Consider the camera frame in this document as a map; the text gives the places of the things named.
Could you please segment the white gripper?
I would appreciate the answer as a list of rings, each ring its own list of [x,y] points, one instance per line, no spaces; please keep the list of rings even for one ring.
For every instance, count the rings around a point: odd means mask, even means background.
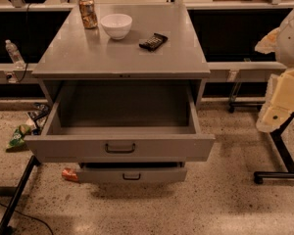
[[[255,51],[262,54],[275,53],[278,62],[294,68],[294,9],[279,28],[271,30],[256,44]],[[294,113],[294,69],[269,77],[265,99],[256,127],[262,132],[273,132]]]

